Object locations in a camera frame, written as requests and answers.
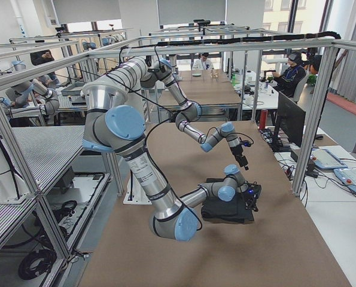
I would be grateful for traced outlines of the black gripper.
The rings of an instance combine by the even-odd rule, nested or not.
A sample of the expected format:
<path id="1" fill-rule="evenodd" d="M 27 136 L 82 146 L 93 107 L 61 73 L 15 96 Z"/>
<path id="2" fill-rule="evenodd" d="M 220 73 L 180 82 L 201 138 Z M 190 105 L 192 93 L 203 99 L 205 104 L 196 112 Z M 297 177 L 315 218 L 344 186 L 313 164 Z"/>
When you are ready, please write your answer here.
<path id="1" fill-rule="evenodd" d="M 249 170 L 248 160 L 246 156 L 243 155 L 243 147 L 251 147 L 250 141 L 244 141 L 239 139 L 239 142 L 230 147 L 232 154 L 234 155 L 236 161 L 239 163 L 240 167 L 244 167 L 245 170 Z"/>
<path id="2" fill-rule="evenodd" d="M 261 185 L 253 182 L 247 183 L 247 188 L 242 192 L 246 210 L 258 212 L 257 200 L 261 194 Z"/>

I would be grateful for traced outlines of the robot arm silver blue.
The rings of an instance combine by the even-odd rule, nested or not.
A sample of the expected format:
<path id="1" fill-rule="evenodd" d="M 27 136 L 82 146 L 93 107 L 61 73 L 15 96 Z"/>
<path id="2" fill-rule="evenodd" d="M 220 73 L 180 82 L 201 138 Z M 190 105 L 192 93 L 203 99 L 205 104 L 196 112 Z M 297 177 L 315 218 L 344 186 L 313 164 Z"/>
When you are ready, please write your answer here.
<path id="1" fill-rule="evenodd" d="M 146 141 L 145 121 L 139 111 L 126 104 L 127 88 L 118 80 L 96 80 L 86 84 L 83 93 L 89 98 L 83 136 L 87 150 L 116 153 L 122 156 L 147 199 L 154 207 L 150 229 L 158 237 L 177 241 L 190 240 L 202 223 L 195 207 L 203 204 L 211 218 L 243 223 L 257 211 L 261 188 L 247 183 L 240 167 L 247 168 L 243 156 L 246 142 L 238 138 L 233 123 L 226 122 L 214 134 L 199 134 L 204 151 L 225 139 L 238 164 L 224 168 L 225 176 L 209 179 L 193 191 L 178 197 L 166 176 L 152 159 Z"/>
<path id="2" fill-rule="evenodd" d="M 236 161 L 247 170 L 248 161 L 242 153 L 243 147 L 249 144 L 237 137 L 233 124 L 229 121 L 224 123 L 221 127 L 216 128 L 212 135 L 205 135 L 195 129 L 191 122 L 200 118 L 202 109 L 198 103 L 187 99 L 176 76 L 172 73 L 170 63 L 165 59 L 160 59 L 152 68 L 147 65 L 147 59 L 133 57 L 101 77 L 102 84 L 108 86 L 108 94 L 115 97 L 113 111 L 117 112 L 123 109 L 122 106 L 127 99 L 127 94 L 137 93 L 135 91 L 137 84 L 147 88 L 155 85 L 156 81 L 161 81 L 179 104 L 179 111 L 175 113 L 176 127 L 195 139 L 205 152 L 213 149 L 220 140 L 225 138 Z"/>

